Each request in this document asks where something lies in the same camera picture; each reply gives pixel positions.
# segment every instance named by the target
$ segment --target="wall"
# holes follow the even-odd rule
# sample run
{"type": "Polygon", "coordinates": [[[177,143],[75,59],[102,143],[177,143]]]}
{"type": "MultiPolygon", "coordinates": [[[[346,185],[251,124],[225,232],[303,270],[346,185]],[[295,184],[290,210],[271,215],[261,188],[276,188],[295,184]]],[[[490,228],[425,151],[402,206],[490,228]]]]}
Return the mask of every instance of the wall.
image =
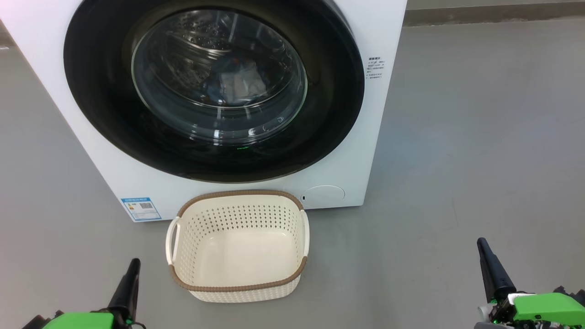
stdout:
{"type": "Polygon", "coordinates": [[[470,6],[497,6],[573,2],[574,0],[408,0],[407,9],[430,9],[470,6]]]}

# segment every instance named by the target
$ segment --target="washing machine door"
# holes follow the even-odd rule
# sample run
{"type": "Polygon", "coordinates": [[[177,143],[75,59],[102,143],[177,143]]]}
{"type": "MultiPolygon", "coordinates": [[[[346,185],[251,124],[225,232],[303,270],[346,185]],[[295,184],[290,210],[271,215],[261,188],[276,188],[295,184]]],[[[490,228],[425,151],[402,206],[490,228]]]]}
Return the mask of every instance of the washing machine door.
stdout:
{"type": "Polygon", "coordinates": [[[321,0],[85,0],[64,65],[112,144],[216,182],[317,162],[350,131],[364,89],[352,34],[321,0]]]}

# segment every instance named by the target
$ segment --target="front-loading washer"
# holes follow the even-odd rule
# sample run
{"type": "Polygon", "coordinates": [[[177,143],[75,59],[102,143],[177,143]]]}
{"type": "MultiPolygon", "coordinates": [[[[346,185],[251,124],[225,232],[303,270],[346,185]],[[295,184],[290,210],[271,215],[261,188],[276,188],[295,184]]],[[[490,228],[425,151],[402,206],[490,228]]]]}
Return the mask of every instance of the front-loading washer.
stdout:
{"type": "Polygon", "coordinates": [[[6,0],[134,221],[226,190],[362,205],[406,0],[6,0]]]}

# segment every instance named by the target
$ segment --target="beige plastic basket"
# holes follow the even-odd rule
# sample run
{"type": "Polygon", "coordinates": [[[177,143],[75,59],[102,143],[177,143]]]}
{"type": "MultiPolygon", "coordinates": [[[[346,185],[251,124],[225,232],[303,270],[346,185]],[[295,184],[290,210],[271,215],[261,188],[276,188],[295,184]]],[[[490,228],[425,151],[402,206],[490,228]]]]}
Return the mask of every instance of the beige plastic basket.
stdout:
{"type": "Polygon", "coordinates": [[[193,296],[215,303],[290,294],[308,252],[307,215],[294,196],[281,191],[196,197],[181,208],[166,239],[175,281],[193,296]]]}

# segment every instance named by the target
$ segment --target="basket bottom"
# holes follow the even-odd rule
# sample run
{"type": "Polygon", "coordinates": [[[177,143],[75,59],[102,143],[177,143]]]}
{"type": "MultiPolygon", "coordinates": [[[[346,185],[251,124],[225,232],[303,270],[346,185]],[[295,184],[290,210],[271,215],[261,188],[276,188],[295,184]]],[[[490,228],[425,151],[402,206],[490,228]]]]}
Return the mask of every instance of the basket bottom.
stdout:
{"type": "Polygon", "coordinates": [[[193,282],[198,286],[247,286],[285,279],[302,259],[284,229],[236,229],[211,233],[199,243],[193,282]]]}

